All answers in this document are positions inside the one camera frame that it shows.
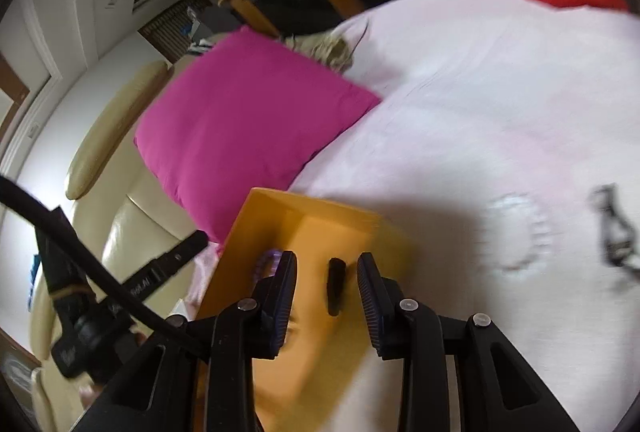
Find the cream leather sofa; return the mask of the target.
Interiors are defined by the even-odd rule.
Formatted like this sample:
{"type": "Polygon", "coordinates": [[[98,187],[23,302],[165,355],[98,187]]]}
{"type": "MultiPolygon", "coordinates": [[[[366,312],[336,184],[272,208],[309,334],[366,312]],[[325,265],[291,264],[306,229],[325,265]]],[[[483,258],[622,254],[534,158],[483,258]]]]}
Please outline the cream leather sofa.
{"type": "MultiPolygon", "coordinates": [[[[77,236],[119,281],[194,232],[194,222],[146,168],[134,132],[143,111],[194,57],[160,60],[128,74],[75,152],[65,196],[77,236]]],[[[50,349],[61,334],[48,288],[36,278],[29,344],[39,360],[32,373],[32,406],[43,431],[68,431],[84,411],[78,390],[87,376],[65,379],[50,349]]]]}

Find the black wide ring bangle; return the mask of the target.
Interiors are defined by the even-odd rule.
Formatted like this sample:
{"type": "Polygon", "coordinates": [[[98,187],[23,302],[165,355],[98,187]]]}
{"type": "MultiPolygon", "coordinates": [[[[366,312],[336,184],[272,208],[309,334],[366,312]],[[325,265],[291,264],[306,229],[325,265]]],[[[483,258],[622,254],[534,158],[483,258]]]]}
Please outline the black wide ring bangle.
{"type": "Polygon", "coordinates": [[[338,257],[332,257],[329,260],[328,278],[326,278],[326,306],[332,317],[340,314],[345,281],[346,263],[338,257]]]}

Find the silver gold wristwatch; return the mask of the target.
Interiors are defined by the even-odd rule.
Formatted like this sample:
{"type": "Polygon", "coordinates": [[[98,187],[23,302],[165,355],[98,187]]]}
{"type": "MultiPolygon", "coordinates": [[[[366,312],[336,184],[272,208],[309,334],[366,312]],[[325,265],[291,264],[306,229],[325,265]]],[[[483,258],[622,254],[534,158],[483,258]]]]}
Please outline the silver gold wristwatch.
{"type": "Polygon", "coordinates": [[[606,245],[606,259],[627,273],[639,275],[639,253],[633,235],[618,236],[610,239],[606,245]]]}

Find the white textured blanket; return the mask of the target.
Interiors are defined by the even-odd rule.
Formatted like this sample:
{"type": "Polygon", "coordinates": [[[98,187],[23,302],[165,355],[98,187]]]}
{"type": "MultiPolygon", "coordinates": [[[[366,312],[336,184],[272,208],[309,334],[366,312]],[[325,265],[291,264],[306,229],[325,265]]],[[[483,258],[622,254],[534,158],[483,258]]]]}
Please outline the white textured blanket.
{"type": "Polygon", "coordinates": [[[639,218],[639,19],[534,0],[394,0],[343,22],[382,101],[294,181],[388,218],[402,288],[489,315],[583,431],[639,391],[639,276],[606,264],[598,191],[639,218]]]}

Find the patterned beige cloth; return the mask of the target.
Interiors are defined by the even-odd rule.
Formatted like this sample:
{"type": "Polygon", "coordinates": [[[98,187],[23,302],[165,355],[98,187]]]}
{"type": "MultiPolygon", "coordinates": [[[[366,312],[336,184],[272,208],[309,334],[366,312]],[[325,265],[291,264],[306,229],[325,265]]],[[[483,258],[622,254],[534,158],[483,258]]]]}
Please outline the patterned beige cloth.
{"type": "Polygon", "coordinates": [[[352,48],[342,36],[331,31],[292,35],[285,37],[282,43],[297,54],[302,54],[337,73],[346,72],[354,63],[352,48]]]}

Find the orange cardboard tray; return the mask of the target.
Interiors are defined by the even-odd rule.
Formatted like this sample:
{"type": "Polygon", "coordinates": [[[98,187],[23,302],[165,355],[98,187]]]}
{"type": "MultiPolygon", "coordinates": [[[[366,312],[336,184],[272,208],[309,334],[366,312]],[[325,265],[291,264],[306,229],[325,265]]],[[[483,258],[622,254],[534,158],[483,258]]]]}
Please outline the orange cardboard tray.
{"type": "Polygon", "coordinates": [[[275,360],[253,364],[255,406],[267,431],[317,431],[329,419],[372,346],[357,285],[357,259],[373,254],[381,275],[400,280],[409,238],[378,213],[267,188],[247,196],[198,309],[213,316],[253,290],[265,252],[292,251],[297,281],[292,320],[275,360]],[[332,257],[346,263],[340,314],[326,306],[332,257]]]}

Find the magenta pillow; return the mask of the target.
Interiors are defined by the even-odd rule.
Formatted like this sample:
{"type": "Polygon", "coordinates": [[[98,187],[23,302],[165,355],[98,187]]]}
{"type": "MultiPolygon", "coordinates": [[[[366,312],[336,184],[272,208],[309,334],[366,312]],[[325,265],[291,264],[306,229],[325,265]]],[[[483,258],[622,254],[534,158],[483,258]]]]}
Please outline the magenta pillow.
{"type": "Polygon", "coordinates": [[[288,189],[380,98],[250,28],[196,58],[134,133],[146,168],[210,241],[224,243],[254,187],[288,189]]]}

